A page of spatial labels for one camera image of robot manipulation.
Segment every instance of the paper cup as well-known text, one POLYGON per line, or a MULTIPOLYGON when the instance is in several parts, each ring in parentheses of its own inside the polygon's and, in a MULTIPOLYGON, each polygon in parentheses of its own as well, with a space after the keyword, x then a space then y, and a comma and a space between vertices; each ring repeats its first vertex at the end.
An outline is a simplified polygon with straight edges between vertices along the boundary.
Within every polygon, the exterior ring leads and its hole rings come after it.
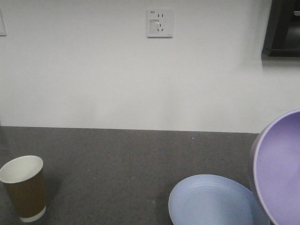
POLYGON ((46 211, 43 160, 37 156, 22 156, 0 169, 0 181, 23 222, 33 222, 46 211))

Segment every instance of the power outlet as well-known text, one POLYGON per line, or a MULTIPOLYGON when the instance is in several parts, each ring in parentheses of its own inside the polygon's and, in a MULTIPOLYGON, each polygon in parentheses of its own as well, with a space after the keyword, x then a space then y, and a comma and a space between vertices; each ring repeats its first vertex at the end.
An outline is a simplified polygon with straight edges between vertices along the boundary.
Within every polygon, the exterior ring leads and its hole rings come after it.
POLYGON ((174 10, 150 9, 147 11, 147 36, 149 38, 173 37, 174 10))

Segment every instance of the black shelf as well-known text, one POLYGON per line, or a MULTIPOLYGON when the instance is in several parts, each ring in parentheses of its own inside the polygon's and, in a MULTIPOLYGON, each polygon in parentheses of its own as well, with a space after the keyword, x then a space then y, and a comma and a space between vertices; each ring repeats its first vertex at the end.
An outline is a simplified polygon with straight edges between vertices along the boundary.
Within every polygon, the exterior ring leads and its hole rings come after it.
POLYGON ((273 0, 262 54, 300 57, 300 0, 273 0))

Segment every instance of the countertop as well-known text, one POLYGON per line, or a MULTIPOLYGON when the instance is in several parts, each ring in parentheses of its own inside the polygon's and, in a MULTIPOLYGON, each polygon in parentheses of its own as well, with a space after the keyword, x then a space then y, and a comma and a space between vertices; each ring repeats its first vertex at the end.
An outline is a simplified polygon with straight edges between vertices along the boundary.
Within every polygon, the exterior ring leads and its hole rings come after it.
MULTIPOLYGON (((257 134, 0 127, 0 166, 44 160, 47 210, 33 225, 172 225, 168 197, 182 179, 215 174, 249 188, 257 134)), ((0 185, 0 224, 19 225, 0 185)))

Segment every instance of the lavender bowl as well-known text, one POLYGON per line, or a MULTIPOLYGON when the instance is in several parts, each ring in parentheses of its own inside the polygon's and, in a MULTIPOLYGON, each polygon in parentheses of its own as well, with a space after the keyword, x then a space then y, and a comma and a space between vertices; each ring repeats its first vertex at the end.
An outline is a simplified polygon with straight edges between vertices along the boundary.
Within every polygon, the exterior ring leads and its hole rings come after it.
POLYGON ((252 193, 275 225, 300 223, 300 109, 270 123, 249 158, 252 193))

